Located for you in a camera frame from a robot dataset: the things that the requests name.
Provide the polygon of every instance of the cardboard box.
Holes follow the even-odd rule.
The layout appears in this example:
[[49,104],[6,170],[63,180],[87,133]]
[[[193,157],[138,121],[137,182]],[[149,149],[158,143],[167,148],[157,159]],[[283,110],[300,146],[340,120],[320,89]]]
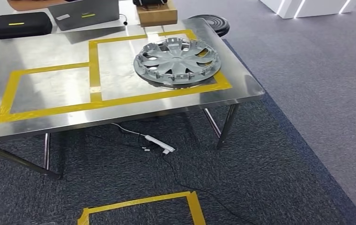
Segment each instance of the cardboard box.
[[172,0],[164,5],[150,5],[147,9],[137,6],[137,12],[141,27],[176,24],[178,20],[178,12]]

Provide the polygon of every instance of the dark blue carpet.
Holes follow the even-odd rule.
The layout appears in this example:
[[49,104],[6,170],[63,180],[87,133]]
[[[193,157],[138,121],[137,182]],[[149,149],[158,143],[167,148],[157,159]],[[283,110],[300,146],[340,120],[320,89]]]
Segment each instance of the dark blue carpet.
[[[222,124],[227,107],[210,109]],[[253,224],[356,225],[356,207],[272,98],[242,104],[220,150],[201,111],[122,123],[178,150],[167,156],[181,183],[215,194]],[[42,163],[43,137],[0,144]],[[160,150],[144,152],[137,136],[104,125],[52,134],[51,180],[0,160],[0,225],[75,224],[86,207],[187,191]],[[208,194],[198,193],[208,225],[241,225]],[[91,225],[192,224],[185,201],[126,207],[90,217]]]

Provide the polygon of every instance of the stainless steel table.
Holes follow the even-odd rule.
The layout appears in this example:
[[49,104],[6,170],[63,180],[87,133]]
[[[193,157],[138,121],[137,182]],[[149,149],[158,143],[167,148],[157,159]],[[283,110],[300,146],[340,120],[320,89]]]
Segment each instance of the stainless steel table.
[[[220,73],[179,90],[142,80],[133,69],[135,55],[145,44],[170,37],[207,42],[219,54]],[[0,40],[0,141],[45,134],[45,158],[41,167],[3,149],[0,157],[59,178],[49,168],[49,133],[197,109],[204,110],[221,146],[238,104],[263,94],[202,19]],[[222,131],[207,110],[221,105],[230,105]]]

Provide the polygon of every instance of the laptop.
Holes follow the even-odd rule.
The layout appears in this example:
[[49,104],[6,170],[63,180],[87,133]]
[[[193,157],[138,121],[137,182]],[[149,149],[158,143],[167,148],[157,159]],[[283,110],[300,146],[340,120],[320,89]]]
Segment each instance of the laptop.
[[119,19],[119,0],[78,0],[49,6],[61,30],[91,26]]

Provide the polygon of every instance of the light strip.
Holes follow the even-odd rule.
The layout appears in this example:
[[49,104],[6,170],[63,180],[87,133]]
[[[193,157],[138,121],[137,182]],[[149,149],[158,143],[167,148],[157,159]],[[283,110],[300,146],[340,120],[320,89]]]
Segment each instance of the light strip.
[[282,2],[280,3],[279,9],[277,10],[277,13],[276,13],[276,14],[279,14],[279,13],[280,13],[280,10],[282,9],[282,7],[283,7],[285,1],[286,1],[286,0],[282,0]]
[[298,16],[299,12],[300,12],[301,9],[302,9],[302,6],[304,6],[304,3],[305,3],[305,0],[302,0],[301,4],[300,4],[299,7],[298,7],[297,12],[296,12],[295,15],[294,15],[294,18],[296,18],[296,17]]
[[341,8],[339,14],[341,14],[343,12],[343,10],[345,10],[345,8],[346,8],[346,6],[348,6],[349,2],[350,2],[350,0],[346,1],[345,5],[343,5],[343,7]]

